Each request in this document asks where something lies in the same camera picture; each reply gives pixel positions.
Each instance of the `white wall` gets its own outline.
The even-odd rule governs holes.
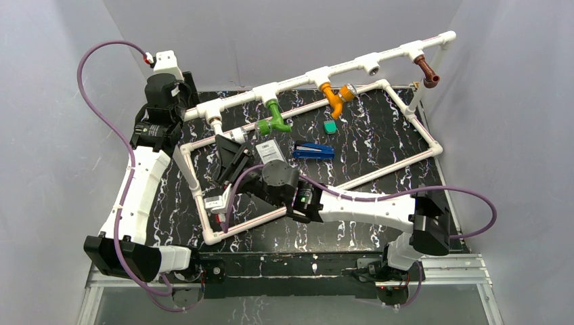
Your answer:
[[[127,154],[84,104],[80,57],[121,35],[100,0],[0,5],[0,324],[74,324],[97,234]],[[124,132],[145,101],[128,49],[88,61],[87,90]]]
[[[465,1],[458,37],[429,91],[447,183],[487,194],[500,217],[469,240],[483,253],[505,324],[574,319],[574,3]],[[463,230],[482,202],[454,196]]]
[[[173,49],[198,89],[254,87],[445,32],[462,0],[104,0],[126,40]],[[428,51],[431,58],[434,51]],[[335,85],[420,80],[404,58],[375,77],[344,74]]]

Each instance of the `green eraser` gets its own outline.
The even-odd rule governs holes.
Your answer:
[[[333,134],[337,132],[337,124],[335,124],[335,121],[325,121],[324,127],[327,134]]]

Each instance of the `yellow valve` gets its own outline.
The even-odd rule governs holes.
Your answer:
[[[338,119],[343,113],[343,104],[353,100],[353,98],[357,96],[356,88],[350,83],[343,86],[343,88],[339,90],[338,95],[335,95],[333,90],[331,90],[331,83],[324,83],[319,87],[319,90],[325,94],[325,97],[327,97],[327,100],[329,101],[329,105],[333,107],[333,113],[331,113],[331,116],[333,116],[334,119]]]

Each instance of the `glass panel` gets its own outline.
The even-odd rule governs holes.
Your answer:
[[[180,291],[175,300],[187,299],[189,304],[197,296],[197,290]],[[157,308],[141,288],[105,288],[96,324],[488,324],[474,284],[425,285],[417,300],[398,312],[382,308],[377,300],[367,302],[350,296],[233,297],[169,313]]]

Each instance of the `pvc pipe rack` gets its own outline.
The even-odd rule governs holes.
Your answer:
[[[374,52],[367,54],[365,56],[360,56],[355,58],[354,60],[337,64],[335,66],[324,66],[323,68],[315,69],[305,73],[303,76],[291,78],[285,81],[281,81],[279,83],[269,83],[263,86],[255,87],[251,91],[246,91],[244,93],[240,93],[235,96],[227,97],[227,98],[218,98],[215,100],[211,100],[209,102],[198,104],[196,108],[188,110],[185,114],[185,121],[192,120],[194,118],[202,117],[205,118],[207,123],[209,123],[214,131],[215,134],[221,134],[224,136],[229,136],[231,131],[223,132],[222,130],[222,123],[221,123],[221,112],[223,112],[226,108],[231,108],[234,106],[238,106],[241,104],[245,104],[247,102],[251,102],[254,100],[262,100],[265,98],[276,96],[278,93],[294,89],[296,87],[300,87],[302,85],[308,85],[311,83],[315,83],[317,87],[320,86],[325,80],[328,81],[328,77],[331,77],[336,74],[348,72],[351,70],[360,70],[364,69],[369,75],[374,75],[378,72],[379,65],[378,63],[383,60],[389,60],[391,58],[398,58],[401,56],[408,56],[410,60],[413,60],[417,56],[422,53],[422,50],[427,47],[437,46],[439,45],[441,48],[435,54],[434,58],[432,59],[430,66],[433,69],[437,69],[438,65],[440,65],[444,52],[448,49],[448,45],[456,38],[456,33],[453,31],[444,32],[436,37],[432,37],[429,39],[425,39],[423,41],[414,41],[411,43],[403,44],[397,48],[390,49],[383,52]],[[397,95],[397,93],[393,90],[391,85],[386,79],[380,79],[374,83],[369,85],[358,87],[357,94],[365,93],[367,91],[373,89],[383,89],[385,93],[394,101],[397,107],[400,109],[401,113],[405,116],[405,118],[413,125],[413,127],[421,134],[422,138],[428,144],[428,150],[421,152],[415,156],[403,159],[399,162],[395,162],[389,166],[383,167],[377,171],[372,173],[368,173],[367,175],[358,177],[347,183],[341,184],[337,186],[337,188],[342,190],[350,190],[352,188],[356,188],[357,186],[361,186],[369,181],[397,171],[399,169],[405,168],[410,166],[414,163],[420,162],[424,159],[435,157],[442,153],[443,148],[437,142],[431,134],[424,128],[422,123],[417,119],[416,115],[414,114],[416,111],[416,106],[420,101],[421,97],[424,95],[424,88],[420,87],[417,92],[415,93],[414,99],[411,101],[410,105],[405,104],[401,98]],[[314,110],[316,108],[320,108],[323,106],[327,106],[328,100],[320,100],[311,104],[307,104],[298,108],[293,108],[292,110],[283,112],[281,115],[283,118],[290,118],[310,110]],[[255,130],[255,123],[249,123],[244,125],[243,130],[245,131],[253,131]],[[228,229],[228,232],[214,232],[211,229],[208,220],[208,214],[205,210],[205,205],[203,201],[203,194],[201,187],[199,186],[199,181],[197,180],[196,173],[194,170],[194,166],[191,159],[191,154],[193,150],[208,146],[210,144],[215,143],[215,136],[206,137],[204,139],[198,140],[196,142],[188,143],[182,145],[179,149],[185,158],[185,164],[190,169],[191,173],[184,173],[187,174],[187,182],[190,185],[190,189],[192,190],[192,195],[194,200],[196,201],[196,206],[198,210],[198,214],[200,216],[200,222],[202,226],[202,235],[204,242],[207,245],[216,244],[226,238],[239,234],[240,232],[244,232],[251,228],[257,227],[263,223],[269,222],[271,220],[277,219],[282,217],[286,213],[285,208],[280,208],[270,213],[266,213],[259,217],[255,217],[249,221],[244,223],[235,225]]]

